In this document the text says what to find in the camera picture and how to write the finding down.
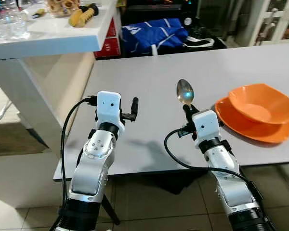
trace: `blue fabric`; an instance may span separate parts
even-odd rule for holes
[[[151,45],[180,47],[188,33],[178,18],[152,20],[122,27],[124,47],[131,53],[151,53]]]

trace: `orange plate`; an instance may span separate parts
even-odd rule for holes
[[[257,83],[229,92],[232,105],[248,118],[267,124],[289,122],[289,98],[276,89]]]
[[[228,97],[216,102],[215,111],[229,128],[251,139],[280,143],[289,138],[289,123],[275,125],[253,122],[238,112]]]

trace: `red box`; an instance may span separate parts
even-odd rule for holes
[[[114,18],[111,19],[106,38],[107,37],[113,37],[113,36],[116,36],[116,28],[115,28]]]
[[[121,55],[119,38],[106,38],[100,51],[94,52],[96,58]]]

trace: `metal spoon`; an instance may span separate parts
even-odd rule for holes
[[[177,96],[181,103],[187,104],[192,109],[191,103],[194,99],[194,91],[185,79],[180,79],[177,84]]]

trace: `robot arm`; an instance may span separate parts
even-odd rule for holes
[[[212,110],[200,112],[193,105],[184,105],[188,124],[179,137],[193,133],[195,147],[200,149],[210,168],[230,170],[240,174],[237,159],[226,140],[221,141],[217,115]],[[263,214],[255,194],[256,187],[227,172],[212,171],[217,179],[217,192],[234,231],[270,231],[273,226]]]
[[[97,94],[96,125],[84,144],[82,155],[68,190],[66,206],[57,231],[95,230],[100,204],[107,183],[108,169],[114,162],[117,139],[124,133],[124,119],[135,121],[138,99],[133,99],[131,114],[121,113],[121,96],[101,91]]]

